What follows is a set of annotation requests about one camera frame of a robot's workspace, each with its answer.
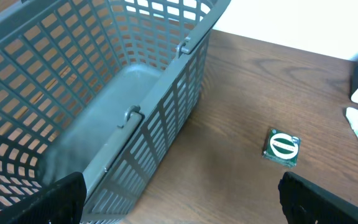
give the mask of white oval label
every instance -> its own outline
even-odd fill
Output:
[[[272,136],[270,139],[270,148],[274,152],[274,154],[277,157],[280,157],[282,159],[292,159],[298,154],[299,146],[297,144],[294,144],[293,146],[284,144],[282,142],[277,141],[276,139],[285,139],[287,141],[293,142],[293,139],[291,136],[284,134],[284,133],[278,133]],[[282,149],[286,149],[288,151],[291,151],[289,154],[281,153],[277,150],[276,147],[280,147]]]

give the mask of table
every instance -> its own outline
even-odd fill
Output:
[[[123,223],[287,223],[289,169],[261,156],[269,128],[301,137],[291,171],[358,206],[354,65],[213,31],[200,102]]]

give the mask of plastic basket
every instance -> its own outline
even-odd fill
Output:
[[[0,210],[82,172],[82,221],[134,206],[198,100],[229,0],[30,0],[0,13]]]

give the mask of black object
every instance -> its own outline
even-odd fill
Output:
[[[0,211],[0,224],[77,224],[85,198],[84,177],[75,172]]]
[[[358,224],[358,207],[292,172],[278,185],[288,224]]]

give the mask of basket bottom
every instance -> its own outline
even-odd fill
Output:
[[[37,171],[42,183],[49,185],[73,172],[83,172],[117,126],[125,124],[125,111],[139,105],[161,75],[152,67],[131,65],[113,77],[45,151]]]

